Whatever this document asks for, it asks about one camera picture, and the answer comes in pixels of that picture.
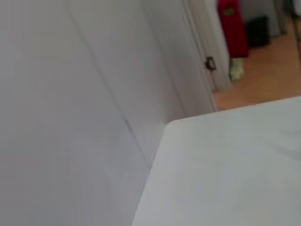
white table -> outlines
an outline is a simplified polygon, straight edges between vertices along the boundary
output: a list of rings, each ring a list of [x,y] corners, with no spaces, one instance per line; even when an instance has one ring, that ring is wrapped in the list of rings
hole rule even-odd
[[[300,97],[170,123],[132,224],[300,225]]]

